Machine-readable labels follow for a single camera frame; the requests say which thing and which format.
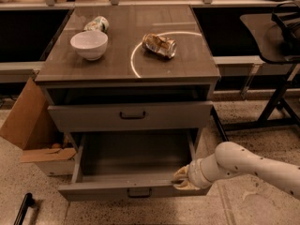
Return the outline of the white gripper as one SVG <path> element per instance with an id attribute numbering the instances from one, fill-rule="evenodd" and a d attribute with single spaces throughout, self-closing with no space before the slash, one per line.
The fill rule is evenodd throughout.
<path id="1" fill-rule="evenodd" d="M 181 167 L 173 174 L 173 186 L 179 190 L 199 190 L 204 188 L 206 180 L 203 176 L 201 161 L 193 160 L 188 166 Z"/>

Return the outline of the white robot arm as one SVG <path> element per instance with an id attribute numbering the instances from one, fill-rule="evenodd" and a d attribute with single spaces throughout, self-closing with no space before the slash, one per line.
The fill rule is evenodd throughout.
<path id="1" fill-rule="evenodd" d="M 179 190 L 208 188 L 218 180 L 251 174 L 300 199 L 300 167 L 253 154 L 235 142 L 220 143 L 213 155 L 192 160 L 173 175 Z"/>

